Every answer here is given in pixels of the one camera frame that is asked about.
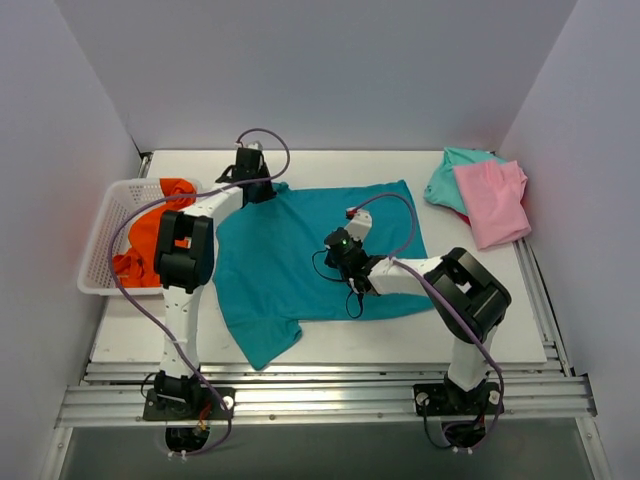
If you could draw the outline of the teal blue t-shirt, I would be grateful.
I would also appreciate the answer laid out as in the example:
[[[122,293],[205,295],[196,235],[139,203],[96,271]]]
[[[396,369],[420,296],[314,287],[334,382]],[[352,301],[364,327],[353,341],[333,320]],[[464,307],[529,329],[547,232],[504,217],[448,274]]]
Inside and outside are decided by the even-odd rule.
[[[294,190],[274,186],[273,199],[234,212],[217,229],[213,283],[226,326],[255,369],[262,369],[302,336],[302,321],[343,321],[357,310],[336,271],[324,265],[327,235],[346,223],[347,209],[367,201],[373,227],[370,255],[427,251],[408,211],[405,181],[364,187]]]

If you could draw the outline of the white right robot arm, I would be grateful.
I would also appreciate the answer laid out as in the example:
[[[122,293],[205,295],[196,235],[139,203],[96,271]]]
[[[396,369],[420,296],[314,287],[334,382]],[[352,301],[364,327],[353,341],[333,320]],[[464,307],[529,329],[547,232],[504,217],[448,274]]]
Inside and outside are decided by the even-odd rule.
[[[506,287],[462,247],[423,259],[373,256],[342,227],[330,233],[324,245],[329,266],[358,296],[405,294],[430,299],[454,336],[445,403],[459,413],[475,406],[488,377],[493,337],[511,304]]]

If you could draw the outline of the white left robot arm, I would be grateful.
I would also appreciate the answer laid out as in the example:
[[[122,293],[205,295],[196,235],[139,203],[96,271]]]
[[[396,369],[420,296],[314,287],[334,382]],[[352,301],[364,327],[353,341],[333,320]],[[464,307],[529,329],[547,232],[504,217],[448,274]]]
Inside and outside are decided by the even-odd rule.
[[[179,211],[162,214],[154,269],[165,306],[165,341],[154,392],[179,419],[190,419],[204,401],[196,372],[198,310],[204,286],[214,270],[215,227],[247,203],[272,199],[275,191],[258,142],[240,146],[214,187],[222,191]]]

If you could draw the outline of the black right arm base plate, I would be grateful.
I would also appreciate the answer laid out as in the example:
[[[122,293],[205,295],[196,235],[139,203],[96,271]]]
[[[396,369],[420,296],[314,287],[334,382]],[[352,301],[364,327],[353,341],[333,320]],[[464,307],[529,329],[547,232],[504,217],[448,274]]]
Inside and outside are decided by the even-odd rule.
[[[448,380],[442,383],[415,384],[412,389],[417,415],[478,416],[504,412],[496,382],[483,381],[480,386],[468,392]]]

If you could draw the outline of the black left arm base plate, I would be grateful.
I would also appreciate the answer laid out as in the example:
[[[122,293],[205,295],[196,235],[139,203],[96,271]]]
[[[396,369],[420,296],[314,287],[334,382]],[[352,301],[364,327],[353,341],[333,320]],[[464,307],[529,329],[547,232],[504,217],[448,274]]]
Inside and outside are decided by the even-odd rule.
[[[152,422],[226,420],[234,411],[235,390],[223,387],[219,394],[225,407],[204,387],[198,387],[188,400],[159,395],[154,389],[149,389],[142,418]]]

